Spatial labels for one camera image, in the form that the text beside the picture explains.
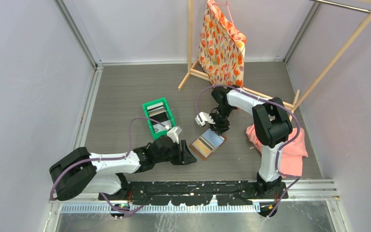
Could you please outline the floral fabric bag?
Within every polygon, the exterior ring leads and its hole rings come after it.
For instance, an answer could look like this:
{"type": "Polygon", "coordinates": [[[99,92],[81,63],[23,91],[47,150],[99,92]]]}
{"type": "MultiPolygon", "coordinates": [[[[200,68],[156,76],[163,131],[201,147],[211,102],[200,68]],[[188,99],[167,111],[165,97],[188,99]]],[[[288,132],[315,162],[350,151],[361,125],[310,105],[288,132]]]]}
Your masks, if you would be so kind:
{"type": "Polygon", "coordinates": [[[198,61],[213,85],[244,84],[246,36],[214,0],[206,1],[198,61]]]}

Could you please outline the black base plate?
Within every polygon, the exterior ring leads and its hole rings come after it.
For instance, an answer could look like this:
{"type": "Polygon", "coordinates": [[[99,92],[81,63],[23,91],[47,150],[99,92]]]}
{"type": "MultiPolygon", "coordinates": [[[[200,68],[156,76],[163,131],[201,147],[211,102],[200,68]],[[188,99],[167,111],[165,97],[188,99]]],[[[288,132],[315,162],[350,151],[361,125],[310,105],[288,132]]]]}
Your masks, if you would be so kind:
{"type": "Polygon", "coordinates": [[[287,185],[262,189],[256,181],[131,181],[123,182],[117,191],[99,190],[98,199],[127,200],[136,205],[180,206],[208,205],[215,200],[219,206],[249,205],[254,200],[276,202],[287,185]]]}

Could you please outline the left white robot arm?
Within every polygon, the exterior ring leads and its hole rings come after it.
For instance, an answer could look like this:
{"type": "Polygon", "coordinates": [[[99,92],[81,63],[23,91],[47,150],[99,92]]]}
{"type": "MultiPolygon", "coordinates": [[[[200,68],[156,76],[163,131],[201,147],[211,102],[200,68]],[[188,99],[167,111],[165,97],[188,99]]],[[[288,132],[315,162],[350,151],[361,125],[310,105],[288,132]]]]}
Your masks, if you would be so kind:
{"type": "Polygon", "coordinates": [[[143,173],[161,162],[188,165],[196,161],[185,140],[175,142],[168,136],[128,153],[97,154],[79,147],[49,168],[50,197],[67,201],[81,193],[103,193],[123,200],[129,193],[125,174],[143,173]]]}

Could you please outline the silver card in bin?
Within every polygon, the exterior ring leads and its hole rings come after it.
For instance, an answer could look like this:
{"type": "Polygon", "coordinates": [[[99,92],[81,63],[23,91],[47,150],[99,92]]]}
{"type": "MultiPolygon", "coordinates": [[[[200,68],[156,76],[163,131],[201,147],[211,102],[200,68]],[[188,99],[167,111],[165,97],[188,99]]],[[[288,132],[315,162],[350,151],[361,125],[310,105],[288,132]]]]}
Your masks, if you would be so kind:
{"type": "Polygon", "coordinates": [[[153,131],[155,134],[161,133],[161,132],[167,132],[170,129],[169,125],[165,124],[154,124],[153,125],[153,131]]]}

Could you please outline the wooden clothes rack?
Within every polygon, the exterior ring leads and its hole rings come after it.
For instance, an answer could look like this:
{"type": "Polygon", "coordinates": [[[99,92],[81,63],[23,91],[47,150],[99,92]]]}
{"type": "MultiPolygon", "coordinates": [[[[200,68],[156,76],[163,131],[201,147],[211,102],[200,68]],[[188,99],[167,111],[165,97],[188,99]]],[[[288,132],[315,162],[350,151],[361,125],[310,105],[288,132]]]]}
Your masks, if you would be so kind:
{"type": "Polygon", "coordinates": [[[297,93],[296,102],[285,103],[285,106],[291,109],[291,111],[295,111],[299,108],[370,22],[371,10],[355,8],[327,0],[314,0],[284,59],[284,63],[286,64],[294,85],[298,86],[301,90],[307,87],[307,90],[302,94],[297,93]],[[321,42],[325,38],[324,36],[319,39],[316,37],[316,30],[321,29],[323,23],[326,22],[328,18],[328,12],[323,8],[324,5],[366,13],[366,17],[360,22],[343,46],[338,48],[338,51],[332,59],[328,59],[328,55],[322,52],[322,49],[327,48],[327,42],[324,42],[322,45],[317,45],[315,49],[310,49],[308,52],[306,51],[311,45],[316,45],[317,42],[321,42]]]}

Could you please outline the green plastic bin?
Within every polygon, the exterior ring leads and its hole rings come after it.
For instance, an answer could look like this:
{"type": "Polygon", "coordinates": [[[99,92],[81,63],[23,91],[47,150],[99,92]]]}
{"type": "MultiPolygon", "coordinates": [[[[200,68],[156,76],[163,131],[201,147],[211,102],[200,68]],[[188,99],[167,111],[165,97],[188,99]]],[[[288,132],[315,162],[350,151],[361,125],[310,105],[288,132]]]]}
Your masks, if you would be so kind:
{"type": "MultiPolygon", "coordinates": [[[[147,118],[151,118],[161,124],[169,125],[170,128],[176,126],[174,116],[165,97],[146,102],[142,105],[142,107],[147,118]]],[[[155,121],[148,120],[148,126],[152,137],[157,139],[162,135],[166,135],[168,131],[155,134],[153,131],[153,125],[157,124],[155,121]]]]}

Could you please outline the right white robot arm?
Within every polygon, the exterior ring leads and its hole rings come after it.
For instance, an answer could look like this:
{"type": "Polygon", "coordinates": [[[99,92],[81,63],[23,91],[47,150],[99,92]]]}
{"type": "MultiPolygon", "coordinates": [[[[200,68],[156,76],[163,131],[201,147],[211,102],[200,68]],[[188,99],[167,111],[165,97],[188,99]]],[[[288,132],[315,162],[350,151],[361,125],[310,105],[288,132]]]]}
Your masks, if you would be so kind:
{"type": "Polygon", "coordinates": [[[229,130],[228,117],[233,110],[241,109],[253,117],[255,136],[262,149],[256,190],[260,197],[269,198],[281,185],[280,156],[293,131],[282,100],[257,97],[237,87],[214,87],[211,95],[218,106],[209,113],[209,124],[217,135],[229,130]]]}

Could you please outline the brown leather card holder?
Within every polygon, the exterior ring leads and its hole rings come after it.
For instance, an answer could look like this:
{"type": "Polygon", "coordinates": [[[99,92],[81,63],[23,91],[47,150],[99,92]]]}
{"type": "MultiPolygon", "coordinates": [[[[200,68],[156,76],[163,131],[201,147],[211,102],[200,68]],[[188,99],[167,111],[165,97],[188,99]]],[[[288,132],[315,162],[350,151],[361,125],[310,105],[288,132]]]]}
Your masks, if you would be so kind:
{"type": "MultiPolygon", "coordinates": [[[[207,145],[211,147],[211,154],[210,156],[227,140],[227,138],[223,135],[217,135],[215,132],[213,132],[211,129],[207,129],[201,136],[199,136],[197,139],[201,139],[204,141],[207,145]]],[[[190,148],[202,159],[207,160],[208,158],[201,157],[200,154],[197,152],[197,150],[190,145],[190,148]]]]}

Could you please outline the aluminium frame rail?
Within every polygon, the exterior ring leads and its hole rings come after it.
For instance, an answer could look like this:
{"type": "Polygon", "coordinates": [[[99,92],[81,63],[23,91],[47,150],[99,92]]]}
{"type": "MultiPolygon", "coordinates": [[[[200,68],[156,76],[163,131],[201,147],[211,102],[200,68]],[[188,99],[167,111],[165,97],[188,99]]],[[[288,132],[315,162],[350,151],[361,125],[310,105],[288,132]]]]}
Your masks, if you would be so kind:
{"type": "Polygon", "coordinates": [[[62,213],[115,213],[115,207],[140,213],[268,212],[287,202],[328,202],[340,197],[332,180],[286,180],[259,194],[254,181],[134,181],[115,195],[83,193],[60,202],[62,213]]]}

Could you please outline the pink cloth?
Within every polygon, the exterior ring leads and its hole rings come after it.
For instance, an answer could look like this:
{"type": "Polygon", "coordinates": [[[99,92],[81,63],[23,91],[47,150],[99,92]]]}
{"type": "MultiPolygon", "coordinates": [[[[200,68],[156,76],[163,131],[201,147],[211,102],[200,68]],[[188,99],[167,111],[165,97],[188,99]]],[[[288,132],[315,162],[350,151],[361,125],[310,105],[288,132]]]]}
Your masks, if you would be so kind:
{"type": "MultiPolygon", "coordinates": [[[[249,141],[262,154],[262,144],[256,136],[255,126],[249,126],[245,133],[249,141]]],[[[300,128],[298,137],[283,148],[280,171],[283,174],[302,176],[303,157],[308,157],[308,152],[305,147],[305,131],[304,128],[300,128]]]]}

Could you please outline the gold credit card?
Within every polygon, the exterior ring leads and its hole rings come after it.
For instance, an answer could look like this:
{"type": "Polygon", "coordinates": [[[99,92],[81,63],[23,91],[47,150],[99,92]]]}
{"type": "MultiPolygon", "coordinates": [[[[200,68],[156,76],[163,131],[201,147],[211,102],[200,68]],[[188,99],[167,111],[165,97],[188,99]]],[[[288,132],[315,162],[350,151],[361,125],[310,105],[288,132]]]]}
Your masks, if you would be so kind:
{"type": "Polygon", "coordinates": [[[211,147],[200,138],[195,140],[192,146],[197,150],[201,157],[208,158],[212,152],[211,147]]]}

